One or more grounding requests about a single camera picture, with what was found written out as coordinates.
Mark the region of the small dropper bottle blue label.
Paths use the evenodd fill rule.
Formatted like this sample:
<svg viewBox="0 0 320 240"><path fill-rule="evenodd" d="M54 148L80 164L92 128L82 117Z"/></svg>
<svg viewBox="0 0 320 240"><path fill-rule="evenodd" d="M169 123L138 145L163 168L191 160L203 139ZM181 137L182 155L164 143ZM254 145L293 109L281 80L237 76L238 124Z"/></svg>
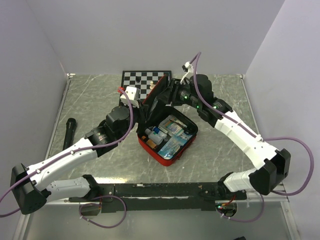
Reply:
<svg viewBox="0 0 320 240"><path fill-rule="evenodd" d="M156 126L154 126L153 128L152 128L152 130L156 133L156 134L158 134L160 137L162 137L163 139L165 139L166 137L167 137L167 134L165 133L165 132L163 132L163 131L161 131L158 127L156 127Z"/></svg>

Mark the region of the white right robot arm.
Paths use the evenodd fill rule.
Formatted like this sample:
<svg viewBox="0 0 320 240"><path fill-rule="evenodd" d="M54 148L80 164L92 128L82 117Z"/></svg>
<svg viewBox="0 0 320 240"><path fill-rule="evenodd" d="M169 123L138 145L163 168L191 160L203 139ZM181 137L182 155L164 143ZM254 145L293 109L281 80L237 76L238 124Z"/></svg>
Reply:
<svg viewBox="0 0 320 240"><path fill-rule="evenodd" d="M242 190L255 190L267 196L288 176L291 154L264 141L228 103L215 97L206 75L198 74L187 80L172 78L164 100L174 106L195 108L202 120L228 137L253 164L253 169L228 173L221 178L223 184L218 187L221 198L230 199Z"/></svg>

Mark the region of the clear plastic pouch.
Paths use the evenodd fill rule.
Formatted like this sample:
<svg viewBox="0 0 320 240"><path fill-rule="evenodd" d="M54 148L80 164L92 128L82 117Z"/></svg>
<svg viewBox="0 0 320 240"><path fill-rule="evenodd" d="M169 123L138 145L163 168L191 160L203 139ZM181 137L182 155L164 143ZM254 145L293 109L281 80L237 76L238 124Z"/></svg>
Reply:
<svg viewBox="0 0 320 240"><path fill-rule="evenodd" d="M154 115L157 112L160 105L161 105L161 101L156 97L152 103L151 108L150 108L150 112L149 112L150 116Z"/></svg>

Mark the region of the blue wipes packet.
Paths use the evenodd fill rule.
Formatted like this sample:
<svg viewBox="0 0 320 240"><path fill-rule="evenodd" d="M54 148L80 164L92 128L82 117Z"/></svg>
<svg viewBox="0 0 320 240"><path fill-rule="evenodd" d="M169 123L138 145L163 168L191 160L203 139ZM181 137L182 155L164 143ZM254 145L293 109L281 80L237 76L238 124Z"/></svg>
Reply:
<svg viewBox="0 0 320 240"><path fill-rule="evenodd" d="M157 153L165 160L170 160L186 142L187 140L181 137L172 136Z"/></svg>

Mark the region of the brown bottle orange cap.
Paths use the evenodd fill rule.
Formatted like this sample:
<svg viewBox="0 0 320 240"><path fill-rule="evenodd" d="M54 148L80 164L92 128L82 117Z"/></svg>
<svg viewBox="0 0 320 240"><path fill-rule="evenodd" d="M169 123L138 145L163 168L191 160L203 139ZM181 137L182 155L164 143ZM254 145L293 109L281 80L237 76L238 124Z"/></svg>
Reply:
<svg viewBox="0 0 320 240"><path fill-rule="evenodd" d="M152 139L149 139L148 137L146 137L145 135L143 135L141 137L142 141L144 143L146 143L151 149L155 150L157 148L157 144L152 140Z"/></svg>

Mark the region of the red black medicine case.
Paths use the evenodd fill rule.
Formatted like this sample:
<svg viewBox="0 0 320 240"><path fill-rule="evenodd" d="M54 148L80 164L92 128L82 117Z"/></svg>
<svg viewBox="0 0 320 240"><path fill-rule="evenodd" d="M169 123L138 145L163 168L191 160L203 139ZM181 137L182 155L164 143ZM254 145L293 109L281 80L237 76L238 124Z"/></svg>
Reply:
<svg viewBox="0 0 320 240"><path fill-rule="evenodd" d="M142 101L143 116L137 121L139 144L165 167L181 157L198 133L197 125L173 107L174 88L179 82L162 76Z"/></svg>

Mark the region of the white medicine bottle green label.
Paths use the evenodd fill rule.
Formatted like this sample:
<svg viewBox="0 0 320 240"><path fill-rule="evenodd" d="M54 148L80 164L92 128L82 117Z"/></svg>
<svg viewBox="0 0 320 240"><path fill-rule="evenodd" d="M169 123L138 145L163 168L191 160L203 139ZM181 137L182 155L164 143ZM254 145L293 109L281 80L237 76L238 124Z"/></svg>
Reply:
<svg viewBox="0 0 320 240"><path fill-rule="evenodd" d="M144 132L148 136L148 138L151 139L156 145L160 145L164 140L159 134L157 134L153 130L147 128Z"/></svg>

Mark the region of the beige bandage pack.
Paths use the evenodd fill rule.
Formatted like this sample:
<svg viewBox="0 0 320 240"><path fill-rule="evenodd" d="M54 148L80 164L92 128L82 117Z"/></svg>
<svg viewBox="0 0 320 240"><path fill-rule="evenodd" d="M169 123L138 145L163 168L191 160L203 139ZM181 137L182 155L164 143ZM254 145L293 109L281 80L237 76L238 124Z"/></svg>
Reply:
<svg viewBox="0 0 320 240"><path fill-rule="evenodd" d="M182 129L180 126L176 125L175 123L170 122L170 120L177 121L177 122L185 125L177 117L175 117L174 115L171 114L171 115L167 116L158 126L160 129L165 129L170 136L178 137L179 135L181 135L184 132L185 129Z"/></svg>

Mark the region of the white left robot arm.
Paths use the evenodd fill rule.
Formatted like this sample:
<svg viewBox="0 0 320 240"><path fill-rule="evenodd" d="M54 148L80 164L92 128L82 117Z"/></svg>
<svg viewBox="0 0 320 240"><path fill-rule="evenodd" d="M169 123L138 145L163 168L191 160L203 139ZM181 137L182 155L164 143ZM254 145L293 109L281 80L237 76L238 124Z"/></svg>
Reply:
<svg viewBox="0 0 320 240"><path fill-rule="evenodd" d="M28 167L16 165L11 172L10 189L18 210L28 215L55 200L73 197L95 200L100 188L93 176L86 174L69 180L59 177L116 148L135 123L145 122L144 112L143 107L114 107L97 127L62 152Z"/></svg>

